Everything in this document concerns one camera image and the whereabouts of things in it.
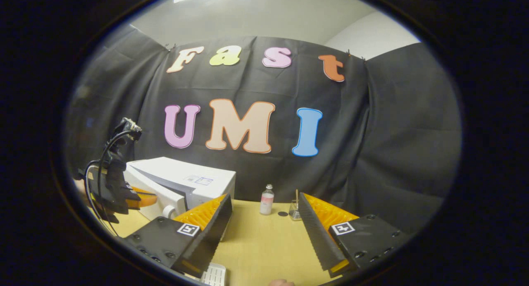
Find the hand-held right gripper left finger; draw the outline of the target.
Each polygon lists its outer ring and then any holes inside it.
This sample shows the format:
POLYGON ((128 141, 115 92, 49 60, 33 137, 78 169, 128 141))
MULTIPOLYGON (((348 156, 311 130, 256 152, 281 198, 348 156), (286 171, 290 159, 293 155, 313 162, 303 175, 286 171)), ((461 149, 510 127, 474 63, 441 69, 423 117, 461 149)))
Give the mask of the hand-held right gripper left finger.
POLYGON ((213 259, 232 212, 232 196, 223 194, 176 218, 159 216, 124 240, 165 267, 200 278, 213 259))

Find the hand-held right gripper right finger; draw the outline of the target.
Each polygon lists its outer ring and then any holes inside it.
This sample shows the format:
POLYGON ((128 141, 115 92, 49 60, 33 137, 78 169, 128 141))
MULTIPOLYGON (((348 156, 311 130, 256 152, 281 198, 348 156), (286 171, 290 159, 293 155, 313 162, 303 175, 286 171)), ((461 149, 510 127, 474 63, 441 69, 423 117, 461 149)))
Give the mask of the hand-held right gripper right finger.
POLYGON ((373 267, 410 239, 379 216, 359 217, 306 193, 298 194, 297 210, 319 263, 331 278, 373 267))

